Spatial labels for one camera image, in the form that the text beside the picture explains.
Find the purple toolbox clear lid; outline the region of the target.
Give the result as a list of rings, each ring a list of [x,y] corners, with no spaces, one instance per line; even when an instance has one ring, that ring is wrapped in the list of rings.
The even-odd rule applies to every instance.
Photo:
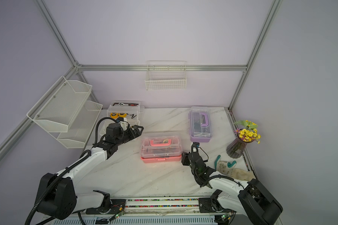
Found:
[[[191,107],[189,111],[189,134],[192,142],[208,143],[212,138],[208,107]]]

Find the pink toolbox clear lid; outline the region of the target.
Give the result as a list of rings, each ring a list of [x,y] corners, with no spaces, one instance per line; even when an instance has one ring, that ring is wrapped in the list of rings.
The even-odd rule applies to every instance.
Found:
[[[144,163],[180,161],[182,153],[178,132],[147,133],[142,137],[140,157]]]

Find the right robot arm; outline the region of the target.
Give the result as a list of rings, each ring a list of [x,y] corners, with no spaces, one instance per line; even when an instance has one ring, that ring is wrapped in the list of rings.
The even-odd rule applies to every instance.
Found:
[[[210,197],[201,197],[201,213],[222,213],[221,221],[236,214],[249,218],[254,225],[274,225],[283,212],[279,201],[257,179],[241,181],[223,175],[206,165],[199,154],[200,144],[192,143],[189,152],[183,152],[181,162],[189,166],[194,180],[200,187],[213,190]]]

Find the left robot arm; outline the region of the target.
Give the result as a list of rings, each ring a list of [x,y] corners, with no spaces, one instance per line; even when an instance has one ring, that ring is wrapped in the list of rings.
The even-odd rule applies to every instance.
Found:
[[[74,164],[55,174],[45,174],[25,224],[31,223],[36,212],[48,215],[49,220],[63,220],[87,209],[97,209],[102,214],[109,212],[114,207],[109,193],[93,190],[80,194],[76,187],[96,166],[113,156],[120,145],[140,137],[143,130],[143,126],[130,124],[124,129],[122,121],[113,120],[106,134],[96,137],[93,147],[84,151]]]

